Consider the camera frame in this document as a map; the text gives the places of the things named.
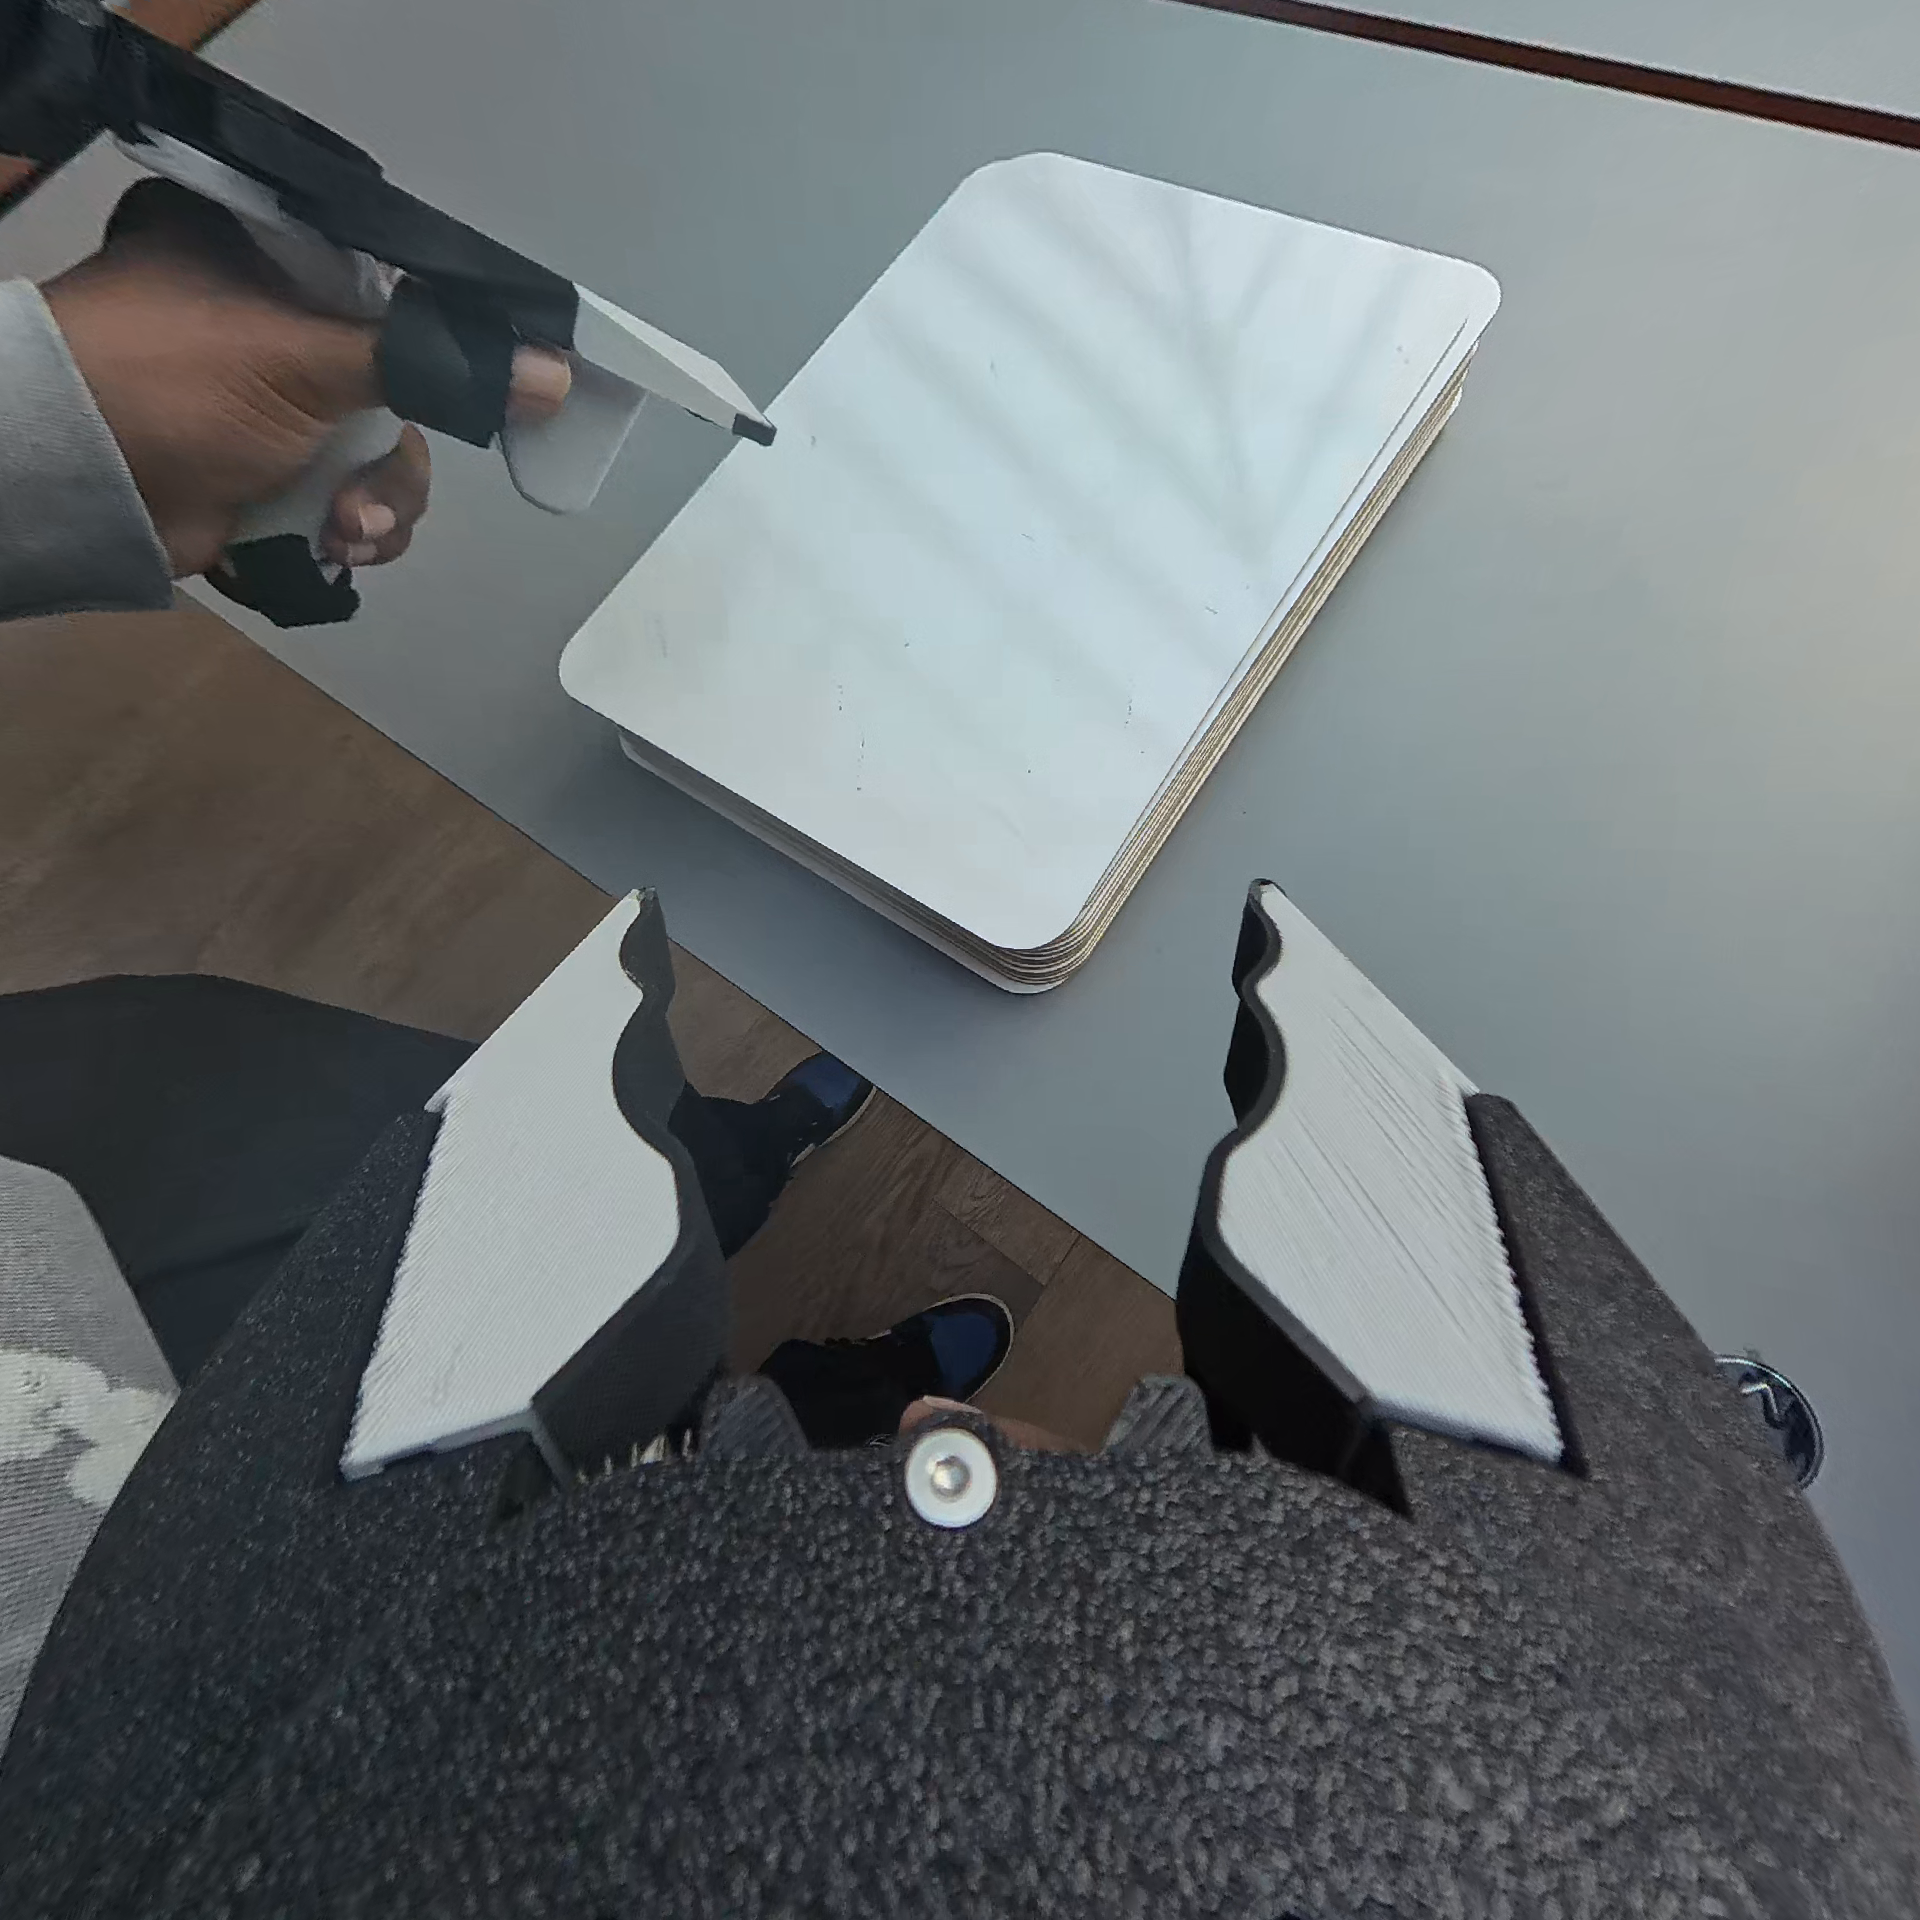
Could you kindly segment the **black and blue shoe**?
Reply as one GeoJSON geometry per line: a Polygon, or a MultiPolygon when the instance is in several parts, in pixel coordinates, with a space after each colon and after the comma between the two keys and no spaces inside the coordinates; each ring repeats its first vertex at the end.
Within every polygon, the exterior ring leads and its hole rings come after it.
{"type": "Polygon", "coordinates": [[[786,1339],[757,1376],[779,1384],[811,1448],[869,1448],[919,1400],[967,1405],[1012,1339],[1018,1317],[998,1296],[956,1296],[864,1339],[786,1339]]]}
{"type": "Polygon", "coordinates": [[[696,1166],[708,1197],[775,1201],[872,1106],[875,1086],[830,1052],[803,1056],[754,1102],[701,1097],[696,1166]]]}

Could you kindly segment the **grey desk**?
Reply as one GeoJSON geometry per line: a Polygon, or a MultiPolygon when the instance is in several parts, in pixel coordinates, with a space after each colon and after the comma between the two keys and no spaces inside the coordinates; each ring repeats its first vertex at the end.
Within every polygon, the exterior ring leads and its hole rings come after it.
{"type": "Polygon", "coordinates": [[[1028,151],[1474,260],[1501,312],[1058,992],[953,970],[565,697],[565,643],[720,456],[656,408],[589,515],[436,451],[346,629],[17,629],[7,983],[228,972],[490,1031],[598,910],[399,828],[374,725],[589,885],[655,885],[733,989],[1174,1283],[1270,877],[1702,1339],[1811,1396],[1817,1515],[1916,1700],[1914,154],[1184,4],[263,4],[220,55],[757,398],[1028,151]]]}
{"type": "Polygon", "coordinates": [[[1914,0],[1407,0],[1401,14],[1722,85],[1920,115],[1914,0]]]}

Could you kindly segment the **person's left hand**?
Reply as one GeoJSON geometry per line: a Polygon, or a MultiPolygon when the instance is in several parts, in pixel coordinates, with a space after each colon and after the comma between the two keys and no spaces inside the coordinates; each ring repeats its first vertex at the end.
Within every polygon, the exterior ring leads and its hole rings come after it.
{"type": "Polygon", "coordinates": [[[143,176],[42,298],[131,470],[175,582],[224,566],[329,433],[387,408],[382,322],[319,317],[239,220],[143,176]]]}

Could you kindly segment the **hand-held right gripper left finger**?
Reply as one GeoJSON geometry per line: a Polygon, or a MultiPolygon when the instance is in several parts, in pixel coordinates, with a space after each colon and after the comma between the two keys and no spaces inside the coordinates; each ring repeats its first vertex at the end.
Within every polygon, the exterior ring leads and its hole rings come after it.
{"type": "Polygon", "coordinates": [[[528,1441],[578,1476],[682,1423],[731,1283],[670,1119],[656,891],[627,894],[431,1097],[436,1136],[340,1456],[346,1482],[528,1441]]]}

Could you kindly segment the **person's left forearm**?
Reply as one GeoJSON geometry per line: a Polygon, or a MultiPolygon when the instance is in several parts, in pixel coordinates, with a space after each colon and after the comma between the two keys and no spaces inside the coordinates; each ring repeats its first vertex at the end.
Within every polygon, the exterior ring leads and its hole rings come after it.
{"type": "Polygon", "coordinates": [[[154,613],[171,557],[63,336],[26,280],[0,290],[0,618],[154,613]]]}

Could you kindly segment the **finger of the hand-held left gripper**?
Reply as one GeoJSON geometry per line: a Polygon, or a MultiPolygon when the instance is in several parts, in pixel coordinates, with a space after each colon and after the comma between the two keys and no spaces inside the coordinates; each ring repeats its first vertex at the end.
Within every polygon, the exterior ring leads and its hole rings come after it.
{"type": "Polygon", "coordinates": [[[519,501],[552,515],[585,513],[648,398],[737,440],[775,443],[775,424],[727,368],[578,288],[567,398],[555,417],[514,420],[501,437],[519,501]]]}

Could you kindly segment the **stack of white panels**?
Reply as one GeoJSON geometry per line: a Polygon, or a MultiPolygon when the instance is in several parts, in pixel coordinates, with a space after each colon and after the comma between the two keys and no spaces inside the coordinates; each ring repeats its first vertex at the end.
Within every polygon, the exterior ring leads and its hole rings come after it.
{"type": "Polygon", "coordinates": [[[562,653],[635,763],[1005,992],[1071,981],[1451,420],[1476,262],[971,168],[562,653]]]}

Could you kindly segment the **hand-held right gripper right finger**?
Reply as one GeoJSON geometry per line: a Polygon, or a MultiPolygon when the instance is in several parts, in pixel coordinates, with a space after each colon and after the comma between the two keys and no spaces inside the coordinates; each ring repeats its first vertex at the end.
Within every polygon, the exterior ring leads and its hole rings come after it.
{"type": "Polygon", "coordinates": [[[1395,1433],[1571,1473],[1476,1086],[1270,879],[1245,887],[1232,983],[1232,1130],[1174,1296],[1215,1441],[1392,1515],[1395,1433]]]}

